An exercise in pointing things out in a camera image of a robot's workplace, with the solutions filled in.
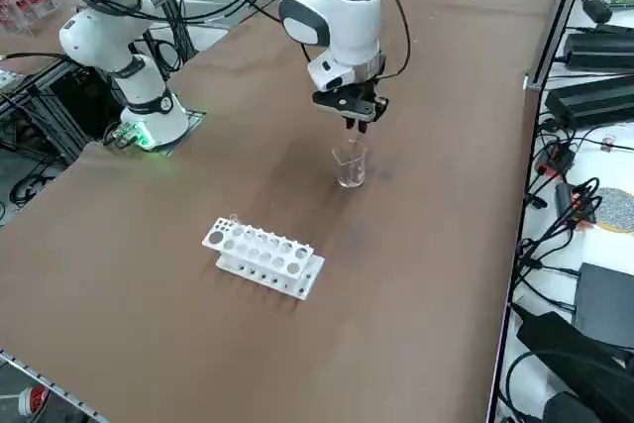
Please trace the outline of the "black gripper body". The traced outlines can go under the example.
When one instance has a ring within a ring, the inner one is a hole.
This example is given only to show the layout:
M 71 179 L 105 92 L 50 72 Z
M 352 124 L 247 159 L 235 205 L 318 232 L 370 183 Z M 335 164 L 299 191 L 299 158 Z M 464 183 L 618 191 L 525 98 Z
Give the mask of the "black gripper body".
M 330 91 L 315 91 L 313 104 L 321 110 L 348 120 L 376 122 L 386 111 L 389 100 L 375 92 L 377 81 L 340 86 Z

